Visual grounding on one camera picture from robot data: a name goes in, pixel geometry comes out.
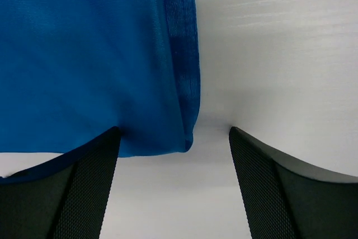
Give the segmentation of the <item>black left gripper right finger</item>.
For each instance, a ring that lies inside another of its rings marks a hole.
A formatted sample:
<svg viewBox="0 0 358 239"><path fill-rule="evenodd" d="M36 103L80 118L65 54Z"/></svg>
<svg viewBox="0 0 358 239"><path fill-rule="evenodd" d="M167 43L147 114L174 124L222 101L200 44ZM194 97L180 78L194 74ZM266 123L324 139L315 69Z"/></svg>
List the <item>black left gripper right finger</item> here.
<svg viewBox="0 0 358 239"><path fill-rule="evenodd" d="M229 144L252 238L357 237L357 177L299 160L236 127Z"/></svg>

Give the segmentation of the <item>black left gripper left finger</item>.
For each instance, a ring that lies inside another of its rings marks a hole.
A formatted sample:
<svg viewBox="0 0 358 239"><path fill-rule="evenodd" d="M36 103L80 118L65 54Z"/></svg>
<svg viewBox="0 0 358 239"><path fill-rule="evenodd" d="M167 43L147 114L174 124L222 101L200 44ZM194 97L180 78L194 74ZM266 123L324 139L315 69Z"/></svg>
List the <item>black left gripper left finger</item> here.
<svg viewBox="0 0 358 239"><path fill-rule="evenodd" d="M112 127L1 178L1 238L99 238L120 141L119 128Z"/></svg>

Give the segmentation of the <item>blue cloth napkin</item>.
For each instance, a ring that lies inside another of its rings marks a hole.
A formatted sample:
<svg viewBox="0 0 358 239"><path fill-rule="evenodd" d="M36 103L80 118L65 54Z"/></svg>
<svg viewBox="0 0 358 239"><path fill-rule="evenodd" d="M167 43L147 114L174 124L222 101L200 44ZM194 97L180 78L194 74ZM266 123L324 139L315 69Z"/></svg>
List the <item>blue cloth napkin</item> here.
<svg viewBox="0 0 358 239"><path fill-rule="evenodd" d="M187 152L200 107L195 0L1 0L1 151Z"/></svg>

